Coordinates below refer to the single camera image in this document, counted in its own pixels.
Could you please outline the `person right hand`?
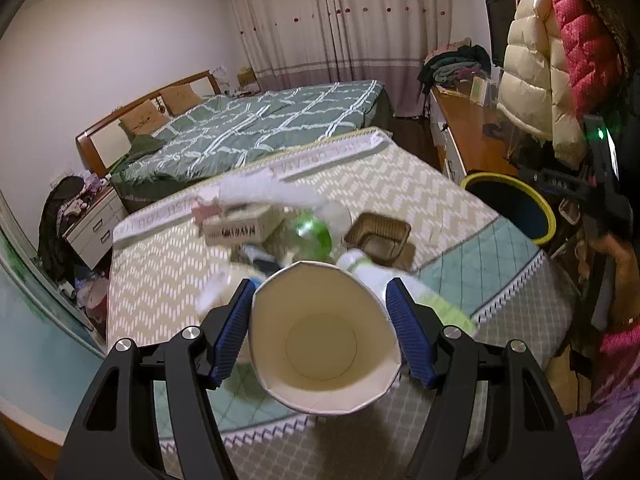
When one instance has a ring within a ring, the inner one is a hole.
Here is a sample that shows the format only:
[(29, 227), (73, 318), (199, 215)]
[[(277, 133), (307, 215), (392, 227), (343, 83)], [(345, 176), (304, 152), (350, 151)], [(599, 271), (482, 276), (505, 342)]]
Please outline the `person right hand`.
[(639, 263), (630, 243), (612, 234), (591, 237), (587, 320), (600, 333), (639, 317)]

